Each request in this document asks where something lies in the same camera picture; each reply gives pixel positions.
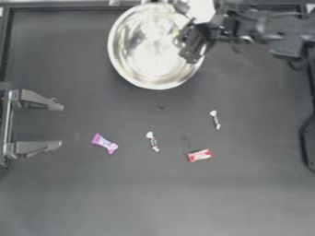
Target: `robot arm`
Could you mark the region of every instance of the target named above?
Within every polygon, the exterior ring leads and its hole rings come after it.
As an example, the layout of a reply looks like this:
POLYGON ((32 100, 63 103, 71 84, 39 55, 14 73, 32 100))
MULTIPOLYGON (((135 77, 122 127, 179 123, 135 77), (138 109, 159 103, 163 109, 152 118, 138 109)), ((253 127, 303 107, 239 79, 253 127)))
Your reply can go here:
MULTIPOLYGON (((183 14, 184 4, 176 6, 183 14)), ((183 48, 180 56, 194 64, 218 41, 234 43, 258 42, 269 45, 270 52, 290 61, 306 56, 306 48, 315 44, 315 15, 297 12, 275 13, 247 9, 217 8, 213 19, 183 28, 178 41, 183 48)))

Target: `black mat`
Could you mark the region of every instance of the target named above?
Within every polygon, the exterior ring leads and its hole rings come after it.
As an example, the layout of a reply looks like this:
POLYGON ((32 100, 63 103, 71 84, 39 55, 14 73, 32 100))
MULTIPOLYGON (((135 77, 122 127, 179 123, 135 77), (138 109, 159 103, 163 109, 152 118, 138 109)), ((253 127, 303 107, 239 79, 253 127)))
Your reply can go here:
POLYGON ((66 105, 64 112, 19 112, 15 135, 62 139, 64 145, 15 162, 2 177, 0 234, 314 233, 315 176, 298 140, 311 114, 307 73, 293 72, 263 46, 245 46, 237 54, 218 44, 184 85, 136 88, 107 56, 118 16, 15 14, 8 81, 66 105), (118 142, 114 156, 90 144, 96 133, 118 142), (187 152, 203 148, 214 158, 190 163, 187 152))

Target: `stainless steel bowl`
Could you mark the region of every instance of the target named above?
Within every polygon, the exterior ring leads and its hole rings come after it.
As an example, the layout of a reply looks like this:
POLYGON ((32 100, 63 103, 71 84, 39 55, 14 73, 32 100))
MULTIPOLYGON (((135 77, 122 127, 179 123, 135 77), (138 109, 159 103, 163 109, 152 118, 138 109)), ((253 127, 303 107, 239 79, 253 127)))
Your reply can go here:
POLYGON ((150 3, 119 17, 108 37, 108 54, 119 74, 144 89, 171 89, 198 71, 179 56, 176 36, 190 19, 171 4, 150 3))

